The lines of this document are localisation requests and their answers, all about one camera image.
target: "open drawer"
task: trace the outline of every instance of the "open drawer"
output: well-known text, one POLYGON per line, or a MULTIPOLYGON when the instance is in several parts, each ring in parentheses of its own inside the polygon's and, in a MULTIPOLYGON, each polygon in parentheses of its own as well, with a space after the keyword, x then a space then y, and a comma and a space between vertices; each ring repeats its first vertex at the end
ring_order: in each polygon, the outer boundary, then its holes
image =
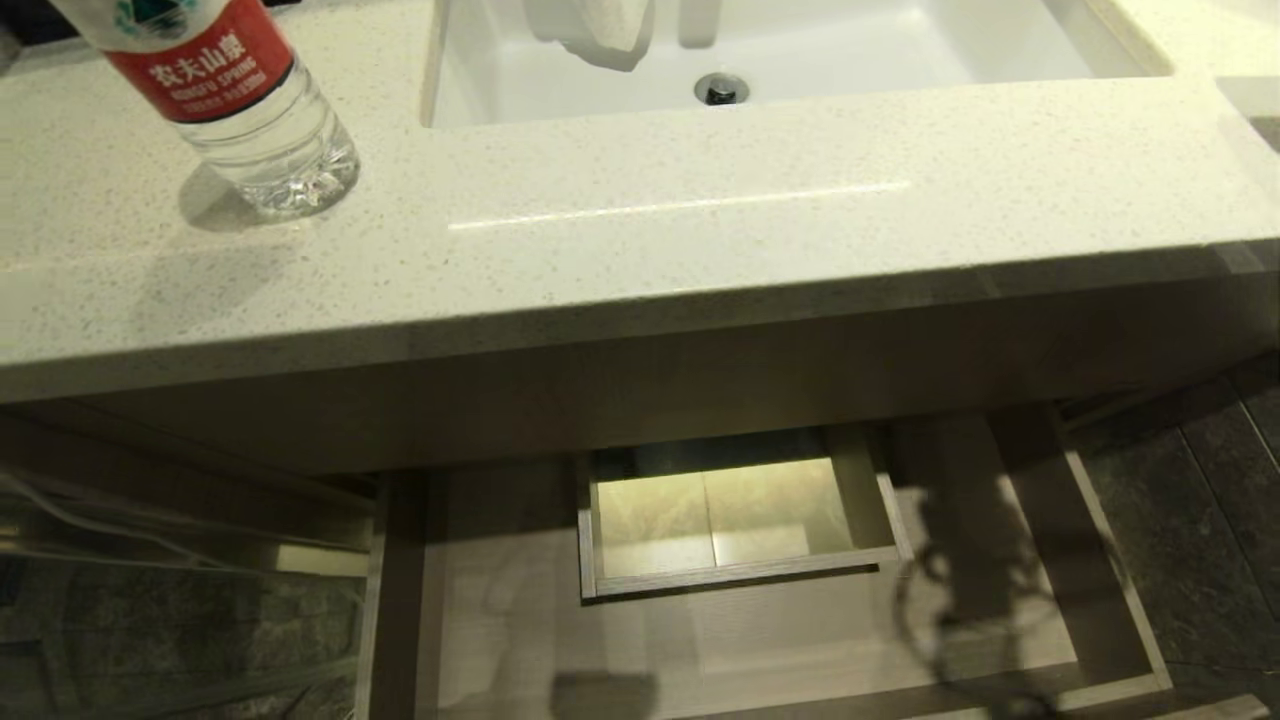
POLYGON ((868 436, 833 425, 581 455, 582 598, 909 559, 893 486, 868 436))
MULTIPOLYGON (((1167 711, 1167 674, 1142 606, 1050 413, 891 423, 883 443, 826 429, 823 447, 763 465, 829 457, 838 493, 826 497, 844 512, 847 543, 836 533, 829 552, 731 562, 736 578, 714 562, 649 574, 648 585, 637 584, 644 574, 595 575, 605 538, 595 538, 600 519, 582 497, 593 483, 618 482, 599 455, 394 478, 380 501, 361 712, 982 717, 991 707, 1116 702, 1128 703, 1124 717, 1167 711)), ((774 539, 799 547, 788 532, 774 539)))

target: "bottle label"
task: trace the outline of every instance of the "bottle label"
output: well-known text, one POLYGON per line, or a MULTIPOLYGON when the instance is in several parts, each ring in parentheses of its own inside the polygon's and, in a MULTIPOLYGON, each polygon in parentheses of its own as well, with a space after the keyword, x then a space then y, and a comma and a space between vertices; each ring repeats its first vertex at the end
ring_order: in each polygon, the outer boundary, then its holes
POLYGON ((239 113, 293 69, 293 51, 260 0, 69 5, 99 6, 68 13, 69 19, 173 122, 205 123, 239 113))

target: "electrical cord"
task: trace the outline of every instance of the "electrical cord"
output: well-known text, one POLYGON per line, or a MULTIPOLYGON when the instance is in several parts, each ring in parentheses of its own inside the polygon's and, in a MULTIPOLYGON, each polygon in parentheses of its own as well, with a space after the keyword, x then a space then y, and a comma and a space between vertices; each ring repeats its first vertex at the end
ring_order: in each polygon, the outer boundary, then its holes
MULTIPOLYGON (((45 512, 49 512, 50 515, 61 520, 63 523, 67 523, 68 525, 79 528, 82 530, 90 530, 93 533, 118 536, 118 537, 140 539, 143 542, 159 544, 160 547, 170 552, 187 557, 188 560, 193 561, 197 568, 207 566, 215 570, 234 570, 237 573, 248 573, 264 577, 270 575, 270 573, 264 573, 261 570, 255 570, 252 568, 241 568, 237 565, 223 562, 221 560, 210 557, 202 552, 191 550, 187 546, 173 542, 172 539, 164 536, 148 533, 146 530, 137 530, 133 528, 127 528, 124 525, 116 525, 113 523, 104 523, 102 520, 93 520, 91 518, 84 518, 82 515, 70 512, 59 506, 52 500, 50 500, 49 496, 36 489, 31 483, 19 478, 18 477, 20 471, 13 470, 12 468, 0 470, 0 487, 8 487, 9 489, 29 500, 32 503, 36 505, 36 507, 40 507, 45 512)), ((355 602, 357 606, 362 606, 365 603, 365 598, 360 597, 360 593, 352 591, 351 588, 342 588, 342 594, 346 596, 352 602, 355 602)))
POLYGON ((293 702, 291 702, 289 706, 285 707, 283 712, 280 712, 280 717, 283 720, 289 720, 289 716, 293 715, 293 711, 296 711, 302 705, 302 701, 306 700, 307 696, 314 689, 315 689, 315 684, 314 683, 310 684, 310 685, 307 685, 307 687, 305 687, 305 688, 302 688, 302 692, 298 693, 298 697, 293 698, 293 702))

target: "countertop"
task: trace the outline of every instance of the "countertop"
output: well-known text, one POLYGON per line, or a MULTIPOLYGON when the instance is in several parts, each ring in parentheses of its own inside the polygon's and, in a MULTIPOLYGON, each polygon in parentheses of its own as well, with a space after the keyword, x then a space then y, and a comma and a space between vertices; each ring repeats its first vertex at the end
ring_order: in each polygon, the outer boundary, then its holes
POLYGON ((364 172, 273 225, 95 51, 28 50, 0 401, 1276 272, 1280 156, 1215 83, 1280 74, 1272 4, 1115 1, 1171 76, 429 129, 435 4, 308 0, 279 19, 364 172))

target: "plastic bottle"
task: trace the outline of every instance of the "plastic bottle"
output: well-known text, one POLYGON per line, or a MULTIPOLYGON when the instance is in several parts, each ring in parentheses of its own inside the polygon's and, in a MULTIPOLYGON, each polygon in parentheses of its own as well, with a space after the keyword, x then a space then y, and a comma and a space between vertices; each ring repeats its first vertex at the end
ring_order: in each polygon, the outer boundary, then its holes
POLYGON ((337 202, 360 159, 260 0, 52 0, 268 215, 337 202))

